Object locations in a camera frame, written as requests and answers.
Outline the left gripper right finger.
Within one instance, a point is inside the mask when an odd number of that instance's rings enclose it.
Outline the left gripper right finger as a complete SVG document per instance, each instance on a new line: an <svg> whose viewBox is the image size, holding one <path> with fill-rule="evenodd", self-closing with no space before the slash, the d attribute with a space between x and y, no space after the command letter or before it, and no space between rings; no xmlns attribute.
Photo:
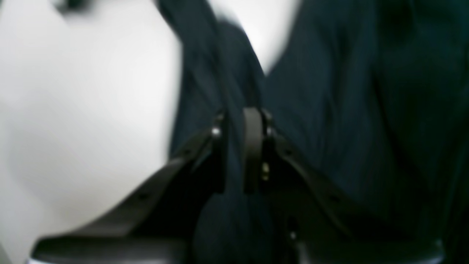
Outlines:
<svg viewBox="0 0 469 264"><path fill-rule="evenodd" d="M246 194L266 200L288 264L440 264L440 241L414 240L354 202L303 160L272 116L245 108Z"/></svg>

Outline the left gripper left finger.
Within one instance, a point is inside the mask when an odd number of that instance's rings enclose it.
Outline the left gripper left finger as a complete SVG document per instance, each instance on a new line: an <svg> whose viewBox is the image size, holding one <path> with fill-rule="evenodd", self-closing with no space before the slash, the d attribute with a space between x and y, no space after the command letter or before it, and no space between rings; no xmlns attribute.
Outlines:
<svg viewBox="0 0 469 264"><path fill-rule="evenodd" d="M200 213L225 188L226 115L191 137L122 202L94 221L39 239L31 264L189 264Z"/></svg>

